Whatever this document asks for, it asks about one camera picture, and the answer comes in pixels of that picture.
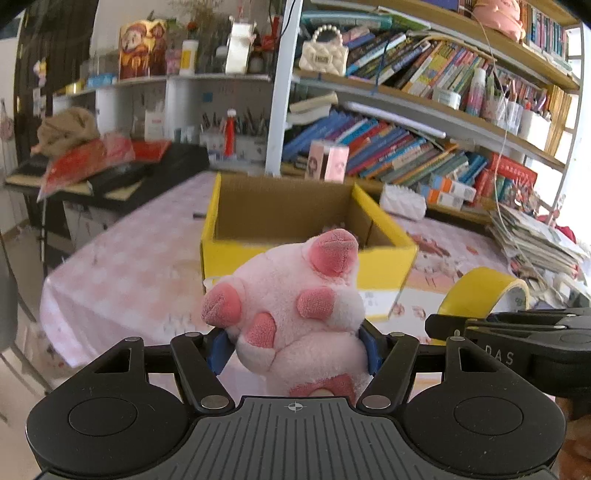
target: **human hand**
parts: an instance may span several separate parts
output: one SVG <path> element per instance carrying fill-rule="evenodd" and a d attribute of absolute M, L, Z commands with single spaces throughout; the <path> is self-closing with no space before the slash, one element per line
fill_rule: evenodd
<path fill-rule="evenodd" d="M 591 415 L 572 420 L 573 403 L 557 398 L 567 421 L 566 440 L 558 454 L 560 480 L 591 480 Z"/>

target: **red bottle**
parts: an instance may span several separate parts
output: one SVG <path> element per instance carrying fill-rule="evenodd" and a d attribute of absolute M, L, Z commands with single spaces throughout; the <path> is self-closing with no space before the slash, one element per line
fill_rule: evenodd
<path fill-rule="evenodd" d="M 228 110 L 228 118 L 226 118 L 226 141 L 224 144 L 223 155 L 226 158 L 232 158 L 236 155 L 236 111 L 234 109 Z"/>

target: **gray ribbed plate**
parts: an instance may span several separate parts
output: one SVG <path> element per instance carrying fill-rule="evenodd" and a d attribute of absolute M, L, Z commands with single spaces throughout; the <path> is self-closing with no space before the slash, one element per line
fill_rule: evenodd
<path fill-rule="evenodd" d="M 171 458 L 129 480 L 457 480 L 434 467 L 384 418 L 344 398 L 246 398 L 240 410 L 200 420 Z M 531 480 L 553 480 L 548 470 Z M 61 480 L 51 473 L 39 480 Z"/>

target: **white quilted handbag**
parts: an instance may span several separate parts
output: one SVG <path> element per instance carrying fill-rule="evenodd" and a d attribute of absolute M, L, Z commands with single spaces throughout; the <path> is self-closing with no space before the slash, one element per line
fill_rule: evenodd
<path fill-rule="evenodd" d="M 338 42 L 318 42 L 318 35 L 326 30 L 336 33 Z M 305 41 L 301 49 L 300 68 L 312 72 L 332 73 L 340 77 L 345 76 L 349 48 L 343 45 L 343 36 L 333 25 L 322 25 L 314 32 L 312 40 Z"/>

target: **white wall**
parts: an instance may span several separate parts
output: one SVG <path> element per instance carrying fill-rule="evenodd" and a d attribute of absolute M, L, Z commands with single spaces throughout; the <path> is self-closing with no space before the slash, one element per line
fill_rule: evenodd
<path fill-rule="evenodd" d="M 220 11 L 237 15 L 240 0 L 222 0 Z M 266 22 L 268 0 L 242 0 L 245 15 L 259 25 Z M 95 29 L 90 41 L 90 54 L 102 50 L 116 50 L 119 44 L 119 29 L 131 22 L 146 18 L 154 10 L 155 18 L 176 17 L 177 11 L 168 0 L 99 0 L 96 10 Z"/>
<path fill-rule="evenodd" d="M 14 117 L 13 98 L 14 98 L 14 66 L 17 60 L 17 38 L 7 38 L 0 40 L 0 98 L 4 98 L 8 116 Z M 0 166 L 14 168 L 17 165 L 17 151 L 14 140 L 0 145 Z M 5 189 L 0 189 L 0 230 L 6 232 L 15 225 L 27 218 L 27 209 L 21 194 L 9 193 Z"/>

